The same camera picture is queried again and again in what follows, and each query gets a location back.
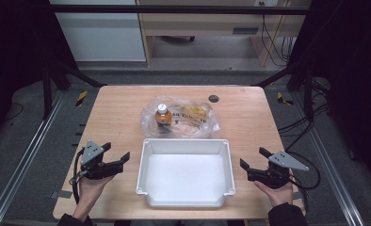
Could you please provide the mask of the black curtain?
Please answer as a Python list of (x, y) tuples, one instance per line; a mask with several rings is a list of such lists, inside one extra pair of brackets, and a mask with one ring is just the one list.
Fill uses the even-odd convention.
[(349, 147), (371, 173), (371, 0), (312, 0), (291, 60), (326, 28), (312, 54), (313, 75), (330, 82), (330, 104)]
[(0, 0), (0, 126), (13, 94), (41, 81), (44, 71), (60, 89), (70, 86), (56, 64), (76, 63), (50, 0)]

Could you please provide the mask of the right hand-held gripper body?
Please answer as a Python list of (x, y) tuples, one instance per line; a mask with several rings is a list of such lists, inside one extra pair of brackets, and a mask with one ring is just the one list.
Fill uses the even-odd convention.
[(309, 168), (285, 151), (272, 153), (267, 158), (267, 169), (250, 169), (247, 171), (249, 181), (259, 181), (270, 188), (280, 188), (290, 179), (290, 170), (308, 171)]

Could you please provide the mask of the yellow snack packet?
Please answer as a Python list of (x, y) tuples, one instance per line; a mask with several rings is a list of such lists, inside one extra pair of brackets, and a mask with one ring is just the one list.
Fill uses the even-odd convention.
[(186, 105), (182, 108), (182, 112), (198, 120), (205, 120), (207, 117), (207, 109), (202, 105)]

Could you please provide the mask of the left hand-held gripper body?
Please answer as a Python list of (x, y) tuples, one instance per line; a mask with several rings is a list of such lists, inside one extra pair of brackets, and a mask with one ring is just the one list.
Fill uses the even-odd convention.
[(102, 146), (88, 140), (81, 160), (81, 171), (90, 180), (100, 180), (123, 172), (121, 160), (104, 163)]

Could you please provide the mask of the aluminium floor rail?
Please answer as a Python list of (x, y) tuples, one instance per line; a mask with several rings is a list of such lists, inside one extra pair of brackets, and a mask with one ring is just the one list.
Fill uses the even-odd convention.
[(24, 177), (26, 176), (28, 169), (30, 168), (33, 159), (37, 155), (40, 145), (42, 144), (46, 134), (48, 133), (55, 117), (58, 112), (62, 100), (65, 96), (65, 92), (58, 91), (56, 93), (56, 98), (53, 101), (52, 109), (50, 112), (40, 121), (37, 131), (34, 136), (29, 141), (26, 149), (21, 156), (20, 161), (18, 162), (15, 170), (10, 174), (9, 179), (1, 190), (0, 194), (0, 223), (4, 215), (6, 214), (9, 206), (12, 203)]
[(311, 170), (299, 174), (305, 186), (315, 185), (320, 174), (318, 186), (304, 200), (307, 220), (314, 226), (366, 226), (341, 177), (339, 163), (331, 159), (331, 147), (337, 148), (339, 140), (334, 127), (326, 125), (330, 107), (322, 95), (314, 94), (312, 100), (313, 109), (318, 110), (314, 121), (304, 123), (307, 131), (290, 148), (309, 160)]

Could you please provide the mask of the clear plastic bag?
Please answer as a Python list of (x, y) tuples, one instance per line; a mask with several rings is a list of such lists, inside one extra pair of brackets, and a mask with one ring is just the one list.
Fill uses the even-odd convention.
[[(155, 121), (155, 112), (160, 104), (165, 104), (172, 114), (170, 133), (162, 134)], [(182, 112), (186, 105), (202, 105), (207, 109), (205, 120), (194, 119)], [(141, 110), (140, 125), (144, 136), (149, 138), (218, 138), (220, 126), (212, 106), (201, 101), (191, 101), (175, 96), (156, 96)]]

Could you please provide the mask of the black metal stand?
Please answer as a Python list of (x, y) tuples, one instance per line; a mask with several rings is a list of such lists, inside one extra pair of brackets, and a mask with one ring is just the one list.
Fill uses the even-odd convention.
[(285, 77), (290, 74), (291, 78), (289, 79), (286, 87), (289, 91), (296, 91), (300, 88), (301, 85), (304, 85), (304, 99), (303, 99), (303, 112), (307, 117), (308, 121), (314, 120), (314, 111), (313, 111), (313, 71), (308, 64), (303, 63), (294, 63), (283, 70), (275, 73), (269, 78), (254, 84), (255, 87), (264, 88), (274, 81), (279, 80), (280, 78)]
[(54, 81), (59, 90), (68, 90), (69, 87), (71, 86), (71, 83), (67, 78), (67, 74), (71, 74), (95, 88), (101, 88), (105, 85), (104, 83), (98, 82), (86, 76), (79, 70), (64, 64), (63, 62), (60, 61), (46, 62), (42, 68), (44, 120), (46, 120), (53, 111), (51, 81)]

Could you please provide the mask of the person's right hand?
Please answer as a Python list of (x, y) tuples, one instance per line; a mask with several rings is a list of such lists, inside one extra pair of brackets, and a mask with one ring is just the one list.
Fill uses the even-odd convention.
[(255, 181), (254, 185), (268, 196), (273, 207), (293, 203), (293, 186), (291, 183), (287, 183), (280, 188), (270, 188), (259, 181)]

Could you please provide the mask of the orange bottle with white cap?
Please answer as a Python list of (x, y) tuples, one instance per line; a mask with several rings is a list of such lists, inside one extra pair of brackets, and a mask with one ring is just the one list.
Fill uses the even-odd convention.
[(172, 114), (165, 104), (160, 104), (155, 112), (155, 121), (158, 126), (158, 130), (162, 134), (170, 133)]

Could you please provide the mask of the yellow black floor tape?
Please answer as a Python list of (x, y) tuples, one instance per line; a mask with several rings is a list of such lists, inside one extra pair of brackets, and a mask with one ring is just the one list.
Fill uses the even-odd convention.
[(81, 93), (78, 96), (77, 102), (75, 106), (81, 106), (87, 96), (88, 92), (86, 90), (81, 91)]
[(294, 105), (293, 101), (284, 100), (281, 92), (277, 92), (277, 101), (285, 105)]

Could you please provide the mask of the grey tape strip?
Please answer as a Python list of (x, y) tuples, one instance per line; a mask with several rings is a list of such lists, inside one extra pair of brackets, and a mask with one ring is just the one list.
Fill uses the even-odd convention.
[(72, 192), (67, 191), (67, 190), (52, 191), (50, 194), (50, 197), (56, 200), (58, 198), (69, 199), (71, 196), (72, 196)]

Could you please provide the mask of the person's left hand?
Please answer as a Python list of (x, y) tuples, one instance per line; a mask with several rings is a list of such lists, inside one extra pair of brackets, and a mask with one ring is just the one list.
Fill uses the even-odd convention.
[(82, 178), (79, 183), (79, 203), (82, 205), (93, 205), (101, 196), (105, 186), (113, 179), (113, 176), (100, 180)]

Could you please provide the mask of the white cabinet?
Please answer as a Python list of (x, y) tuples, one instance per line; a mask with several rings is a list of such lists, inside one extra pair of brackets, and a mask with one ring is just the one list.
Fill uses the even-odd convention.
[(56, 17), (77, 62), (146, 60), (136, 13), (58, 12)]

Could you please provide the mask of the white plastic bin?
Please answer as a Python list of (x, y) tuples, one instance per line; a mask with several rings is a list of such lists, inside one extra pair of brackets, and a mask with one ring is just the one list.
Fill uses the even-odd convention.
[(235, 194), (226, 139), (146, 138), (136, 193), (151, 207), (220, 207)]

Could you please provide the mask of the black horizontal frame bar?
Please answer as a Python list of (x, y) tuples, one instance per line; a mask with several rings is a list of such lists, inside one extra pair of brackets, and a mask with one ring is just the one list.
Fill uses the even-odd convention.
[(53, 12), (69, 13), (161, 13), (161, 14), (251, 14), (307, 15), (309, 8), (221, 7), (221, 6), (127, 6), (127, 5), (51, 5)]

